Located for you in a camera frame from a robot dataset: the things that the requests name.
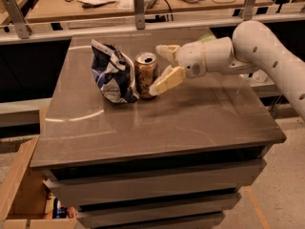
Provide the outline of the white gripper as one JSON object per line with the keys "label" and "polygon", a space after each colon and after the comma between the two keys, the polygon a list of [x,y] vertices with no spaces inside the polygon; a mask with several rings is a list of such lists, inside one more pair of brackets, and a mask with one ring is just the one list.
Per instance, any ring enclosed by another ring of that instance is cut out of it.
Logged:
{"label": "white gripper", "polygon": [[204,46],[201,42],[183,45],[158,45],[156,52],[168,60],[169,65],[149,88],[150,95],[160,95],[181,84],[186,77],[203,76],[206,73]]}

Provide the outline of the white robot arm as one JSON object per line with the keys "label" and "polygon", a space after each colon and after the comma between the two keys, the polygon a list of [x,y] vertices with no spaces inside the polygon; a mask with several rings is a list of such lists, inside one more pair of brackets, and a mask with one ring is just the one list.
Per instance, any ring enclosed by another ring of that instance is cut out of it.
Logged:
{"label": "white robot arm", "polygon": [[151,95],[163,94],[186,77],[261,70],[305,119],[305,62],[287,50],[275,34],[258,21],[239,24],[232,37],[197,40],[183,46],[158,45],[156,51],[171,65],[150,86]]}

